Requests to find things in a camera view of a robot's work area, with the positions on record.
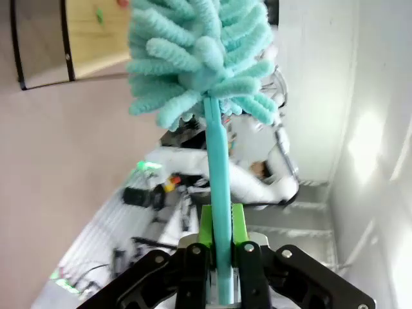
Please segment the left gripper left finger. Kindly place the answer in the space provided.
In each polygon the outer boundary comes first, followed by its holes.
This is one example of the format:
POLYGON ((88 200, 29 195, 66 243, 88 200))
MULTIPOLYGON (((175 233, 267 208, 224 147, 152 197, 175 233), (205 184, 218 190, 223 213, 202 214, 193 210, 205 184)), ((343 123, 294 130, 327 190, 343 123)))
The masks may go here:
POLYGON ((156 308, 175 295, 175 308, 205 308, 212 244, 212 207, 204 205, 199 233, 182 238, 174 254, 150 251, 79 307, 156 308))

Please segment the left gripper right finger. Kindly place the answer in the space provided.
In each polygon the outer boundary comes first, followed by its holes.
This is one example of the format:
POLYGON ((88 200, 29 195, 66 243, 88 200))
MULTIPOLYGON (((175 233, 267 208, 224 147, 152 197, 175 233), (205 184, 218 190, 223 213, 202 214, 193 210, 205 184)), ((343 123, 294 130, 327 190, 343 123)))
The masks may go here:
POLYGON ((234 263, 242 308, 272 308, 270 291, 300 308, 374 308, 375 301, 295 245, 272 250, 247 232, 241 204, 232 205, 234 263))

